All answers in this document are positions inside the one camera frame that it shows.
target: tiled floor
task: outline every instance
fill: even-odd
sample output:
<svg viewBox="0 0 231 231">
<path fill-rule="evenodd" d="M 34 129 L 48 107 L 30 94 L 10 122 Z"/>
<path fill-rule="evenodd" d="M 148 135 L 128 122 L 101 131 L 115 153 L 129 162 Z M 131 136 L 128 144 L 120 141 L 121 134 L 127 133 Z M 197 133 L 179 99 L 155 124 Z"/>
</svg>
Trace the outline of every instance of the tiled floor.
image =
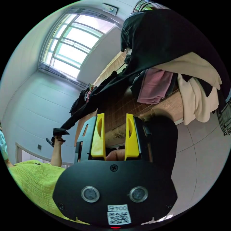
<svg viewBox="0 0 231 231">
<path fill-rule="evenodd" d="M 177 125 L 178 145 L 172 173 L 178 199 L 169 214 L 177 215 L 200 201 L 221 173 L 231 148 L 216 114 L 207 123 Z"/>
</svg>

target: hand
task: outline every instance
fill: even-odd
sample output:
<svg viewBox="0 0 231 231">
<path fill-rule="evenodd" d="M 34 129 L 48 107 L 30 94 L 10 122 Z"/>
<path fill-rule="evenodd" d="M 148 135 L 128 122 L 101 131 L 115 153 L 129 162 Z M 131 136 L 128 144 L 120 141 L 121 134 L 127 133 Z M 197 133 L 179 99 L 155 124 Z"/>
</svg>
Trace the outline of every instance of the hand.
<svg viewBox="0 0 231 231">
<path fill-rule="evenodd" d="M 59 145 L 62 145 L 63 144 L 63 138 L 61 135 L 59 136 L 55 136 L 55 144 L 59 144 Z"/>
<path fill-rule="evenodd" d="M 124 160 L 125 158 L 125 149 L 121 150 L 114 150 L 108 154 L 106 160 L 109 161 L 117 161 L 117 160 Z"/>
</svg>

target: yellow shirt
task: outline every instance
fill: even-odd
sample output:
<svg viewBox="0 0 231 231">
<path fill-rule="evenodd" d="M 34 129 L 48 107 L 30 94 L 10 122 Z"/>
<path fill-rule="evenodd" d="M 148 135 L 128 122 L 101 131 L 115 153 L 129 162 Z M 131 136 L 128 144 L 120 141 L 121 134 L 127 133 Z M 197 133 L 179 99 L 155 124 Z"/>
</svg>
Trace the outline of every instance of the yellow shirt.
<svg viewBox="0 0 231 231">
<path fill-rule="evenodd" d="M 52 198 L 55 184 L 63 171 L 64 168 L 37 160 L 20 162 L 15 164 L 15 167 L 9 168 L 17 185 L 33 203 L 56 216 L 70 220 L 62 215 Z M 77 218 L 74 222 L 89 225 Z"/>
</svg>

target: white wall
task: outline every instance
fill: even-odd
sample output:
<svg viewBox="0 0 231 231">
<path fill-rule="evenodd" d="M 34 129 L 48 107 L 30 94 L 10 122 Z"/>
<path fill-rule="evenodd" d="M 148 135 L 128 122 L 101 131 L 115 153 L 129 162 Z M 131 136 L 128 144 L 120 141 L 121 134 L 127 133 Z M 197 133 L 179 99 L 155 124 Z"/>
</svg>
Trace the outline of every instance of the white wall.
<svg viewBox="0 0 231 231">
<path fill-rule="evenodd" d="M 104 36 L 90 53 L 78 75 L 78 80 L 93 83 L 110 61 L 120 52 L 120 30 L 115 27 Z"/>
<path fill-rule="evenodd" d="M 125 20 L 139 0 L 82 0 L 77 3 L 77 6 L 92 6 L 98 9 L 102 9 L 102 4 L 106 3 L 115 7 L 118 7 L 117 17 Z"/>
<path fill-rule="evenodd" d="M 32 153 L 51 159 L 53 148 L 46 142 L 53 128 L 70 117 L 69 111 L 80 90 L 63 80 L 35 72 L 13 96 L 2 124 L 10 161 L 15 163 L 15 142 Z M 77 123 L 63 138 L 62 161 L 74 162 L 74 139 Z"/>
<path fill-rule="evenodd" d="M 61 9 L 46 17 L 16 47 L 1 78 L 0 119 L 18 87 L 37 70 L 42 44 L 50 28 L 65 11 Z"/>
</svg>

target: beige cloth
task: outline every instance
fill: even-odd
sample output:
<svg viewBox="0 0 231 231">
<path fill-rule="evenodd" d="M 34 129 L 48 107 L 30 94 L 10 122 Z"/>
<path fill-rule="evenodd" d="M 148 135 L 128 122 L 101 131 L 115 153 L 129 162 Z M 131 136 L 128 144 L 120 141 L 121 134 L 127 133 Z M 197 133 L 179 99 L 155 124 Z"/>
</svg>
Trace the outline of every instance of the beige cloth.
<svg viewBox="0 0 231 231">
<path fill-rule="evenodd" d="M 210 113 L 218 108 L 217 89 L 212 88 L 208 97 L 201 84 L 196 78 L 186 82 L 181 74 L 178 74 L 178 85 L 184 107 L 184 124 L 188 125 L 194 119 L 200 122 L 207 122 Z"/>
<path fill-rule="evenodd" d="M 157 65 L 155 68 L 202 79 L 218 90 L 220 90 L 220 85 L 222 84 L 221 77 L 216 69 L 193 52 L 170 62 Z"/>
</svg>

